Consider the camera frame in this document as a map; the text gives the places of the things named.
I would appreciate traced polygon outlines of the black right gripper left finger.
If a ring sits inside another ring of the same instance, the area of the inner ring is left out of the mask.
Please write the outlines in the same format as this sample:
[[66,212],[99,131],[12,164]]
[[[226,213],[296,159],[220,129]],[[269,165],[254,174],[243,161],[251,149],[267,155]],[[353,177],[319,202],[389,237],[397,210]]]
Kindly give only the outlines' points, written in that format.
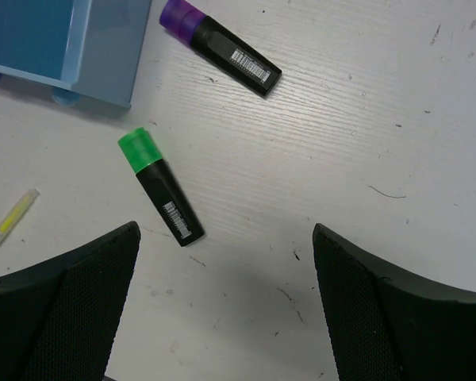
[[0,277],[0,380],[103,380],[140,246],[131,221]]

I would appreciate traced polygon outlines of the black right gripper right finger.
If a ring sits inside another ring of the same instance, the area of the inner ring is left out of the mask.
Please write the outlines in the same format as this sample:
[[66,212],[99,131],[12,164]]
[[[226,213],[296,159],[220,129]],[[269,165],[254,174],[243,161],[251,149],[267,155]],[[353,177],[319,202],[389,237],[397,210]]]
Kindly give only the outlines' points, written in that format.
[[476,380],[476,292],[383,260],[318,223],[313,256],[341,380]]

